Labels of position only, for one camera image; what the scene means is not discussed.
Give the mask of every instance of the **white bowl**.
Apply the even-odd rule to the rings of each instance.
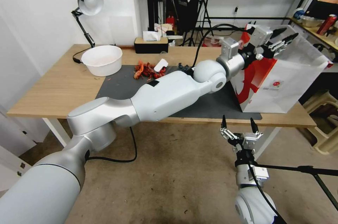
[[[96,76],[116,73],[122,66],[122,50],[113,45],[102,45],[87,50],[81,58],[88,70]]]

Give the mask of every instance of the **logo on bag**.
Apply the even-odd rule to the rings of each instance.
[[[284,81],[274,80],[274,81],[272,81],[272,83],[269,86],[264,87],[263,90],[278,91],[281,88],[283,82]]]
[[[270,85],[270,88],[272,89],[278,89],[282,86],[284,81],[280,81],[280,80],[274,80],[272,81],[272,84]]]

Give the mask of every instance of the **tissue box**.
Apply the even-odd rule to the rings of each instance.
[[[168,52],[168,38],[161,37],[159,41],[144,41],[143,38],[137,37],[134,42],[136,53],[161,53]]]

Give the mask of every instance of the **metal bracket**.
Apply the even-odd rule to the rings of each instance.
[[[221,44],[222,44],[221,57],[224,59],[224,61],[228,61],[238,53],[239,43],[234,39],[232,39],[231,37],[222,40]]]
[[[250,149],[252,150],[252,153],[255,153],[255,143],[256,141],[263,136],[263,133],[257,131],[256,133],[253,132],[244,132],[242,134],[243,136],[243,147],[245,149]]]

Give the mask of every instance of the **white paper bag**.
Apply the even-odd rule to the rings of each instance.
[[[289,25],[272,43],[295,31]],[[330,61],[302,36],[273,59],[254,61],[231,79],[243,112],[287,113]]]

